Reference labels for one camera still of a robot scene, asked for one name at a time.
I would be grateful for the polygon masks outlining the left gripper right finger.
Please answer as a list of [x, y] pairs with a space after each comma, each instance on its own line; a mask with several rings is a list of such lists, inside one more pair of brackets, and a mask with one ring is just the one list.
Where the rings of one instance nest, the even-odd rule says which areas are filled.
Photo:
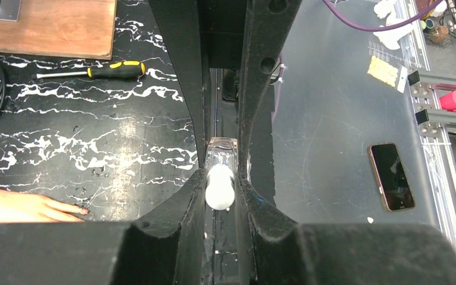
[[298, 223], [235, 179], [241, 284], [456, 284], [456, 252], [425, 224]]

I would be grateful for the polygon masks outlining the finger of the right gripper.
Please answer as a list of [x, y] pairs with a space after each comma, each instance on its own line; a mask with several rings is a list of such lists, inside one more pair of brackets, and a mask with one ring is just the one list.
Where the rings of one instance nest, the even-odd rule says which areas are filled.
[[248, 1], [240, 66], [238, 172], [248, 172], [254, 122], [301, 1]]
[[197, 1], [148, 2], [175, 69], [194, 128], [198, 165], [205, 166], [204, 66]]

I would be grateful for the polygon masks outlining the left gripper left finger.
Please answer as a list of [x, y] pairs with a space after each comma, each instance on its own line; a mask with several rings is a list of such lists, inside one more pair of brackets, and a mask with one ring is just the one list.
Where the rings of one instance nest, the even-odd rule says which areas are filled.
[[206, 178], [132, 222], [0, 224], [0, 284], [200, 284]]

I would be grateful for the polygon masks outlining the clear nail polish bottle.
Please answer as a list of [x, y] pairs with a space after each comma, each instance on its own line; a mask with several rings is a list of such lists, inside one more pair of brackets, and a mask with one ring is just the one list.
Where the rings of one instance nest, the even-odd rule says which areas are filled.
[[238, 140], [213, 137], [205, 161], [207, 185], [205, 201], [213, 210], [222, 211], [235, 201], [235, 174], [238, 172]]

